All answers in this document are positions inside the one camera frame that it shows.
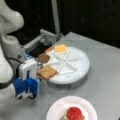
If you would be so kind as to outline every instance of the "sandwich piece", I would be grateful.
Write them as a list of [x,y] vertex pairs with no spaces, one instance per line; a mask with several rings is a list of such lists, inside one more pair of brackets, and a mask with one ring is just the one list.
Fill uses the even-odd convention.
[[45,53],[42,53],[38,56],[38,61],[41,62],[41,63],[47,63],[50,59],[50,56],[45,54]]
[[55,76],[56,74],[57,74],[57,71],[52,67],[50,67],[49,65],[46,65],[37,71],[37,75],[39,75],[45,80],[49,80],[49,78]]
[[56,45],[55,52],[56,53],[65,53],[67,51],[65,44]]
[[79,108],[70,107],[60,120],[85,120],[85,117]]

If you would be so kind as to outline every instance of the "white plate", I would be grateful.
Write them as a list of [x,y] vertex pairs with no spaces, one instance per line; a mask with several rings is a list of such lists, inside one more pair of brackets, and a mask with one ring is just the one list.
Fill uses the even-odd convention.
[[82,110],[85,120],[97,120],[97,114],[93,106],[83,98],[68,96],[57,100],[49,109],[46,120],[60,120],[65,111],[70,107],[78,107]]
[[55,49],[47,53],[51,58],[48,65],[57,70],[58,74],[50,78],[54,84],[71,84],[81,80],[90,68],[88,56],[80,49],[67,46],[67,52],[56,54]]

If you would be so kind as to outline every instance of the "table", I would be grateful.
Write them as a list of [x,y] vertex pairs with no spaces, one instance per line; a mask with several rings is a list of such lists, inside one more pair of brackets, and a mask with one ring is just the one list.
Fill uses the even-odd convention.
[[120,49],[70,32],[57,44],[65,43],[84,51],[90,60],[88,79],[79,88],[59,92],[44,82],[35,100],[9,100],[0,105],[0,120],[46,120],[50,106],[64,96],[79,96],[95,108],[99,120],[120,117]]

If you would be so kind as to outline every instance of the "red food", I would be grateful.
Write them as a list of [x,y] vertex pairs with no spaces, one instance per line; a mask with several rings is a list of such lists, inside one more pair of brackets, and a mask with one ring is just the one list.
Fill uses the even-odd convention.
[[77,107],[71,107],[68,109],[66,115],[69,120],[80,120],[82,117],[82,111]]

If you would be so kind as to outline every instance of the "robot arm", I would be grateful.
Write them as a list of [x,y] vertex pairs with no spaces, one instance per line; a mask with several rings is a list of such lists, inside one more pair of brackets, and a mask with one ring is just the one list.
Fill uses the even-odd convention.
[[5,34],[14,32],[24,25],[21,14],[11,10],[4,0],[0,0],[0,22],[2,23],[1,27],[4,29],[1,32]]
[[20,65],[19,78],[15,78],[14,69],[18,64],[16,65],[13,61],[11,64],[7,57],[15,59],[18,59],[18,55],[23,57],[18,40],[6,35],[20,29],[23,25],[23,17],[18,12],[11,10],[5,0],[0,0],[0,104],[11,97],[22,100],[32,95],[36,96],[38,92],[37,62],[24,59],[25,64]]
[[8,87],[15,77],[15,71],[7,57],[5,48],[0,36],[0,89]]

